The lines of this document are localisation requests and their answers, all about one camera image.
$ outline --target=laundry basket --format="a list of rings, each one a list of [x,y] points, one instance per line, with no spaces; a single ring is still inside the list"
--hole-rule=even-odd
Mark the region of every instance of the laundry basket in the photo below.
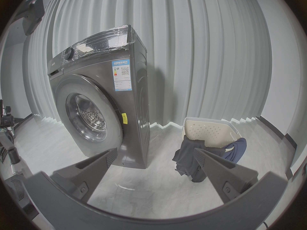
[[[204,140],[206,147],[222,148],[242,136],[228,121],[186,117],[182,125],[184,135],[190,140]]]

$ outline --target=yellow warning sticker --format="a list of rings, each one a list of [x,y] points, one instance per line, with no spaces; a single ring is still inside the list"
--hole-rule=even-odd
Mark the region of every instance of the yellow warning sticker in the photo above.
[[[127,119],[127,114],[126,113],[122,113],[122,122],[127,125],[128,124],[128,119]]]

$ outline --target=black cable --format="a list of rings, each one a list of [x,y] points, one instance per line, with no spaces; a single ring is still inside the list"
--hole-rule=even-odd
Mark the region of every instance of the black cable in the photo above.
[[[269,226],[266,224],[266,222],[265,222],[265,221],[263,222],[263,224],[264,224],[264,225],[265,225],[267,228],[269,228]]]

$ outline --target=gray cloth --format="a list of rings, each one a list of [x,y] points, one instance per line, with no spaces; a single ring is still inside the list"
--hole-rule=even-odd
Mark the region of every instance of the gray cloth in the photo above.
[[[176,171],[179,174],[192,177],[192,182],[202,182],[207,176],[194,158],[194,148],[200,148],[215,155],[222,156],[225,153],[224,148],[210,148],[205,146],[203,140],[190,140],[184,136],[179,150],[175,152],[173,161],[176,163]]]

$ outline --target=gray washing machine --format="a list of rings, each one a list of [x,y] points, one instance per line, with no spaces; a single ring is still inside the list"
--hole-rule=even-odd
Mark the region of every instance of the gray washing machine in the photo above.
[[[113,164],[146,168],[146,48],[130,25],[75,43],[48,63],[48,76],[61,121],[84,155],[117,148]]]

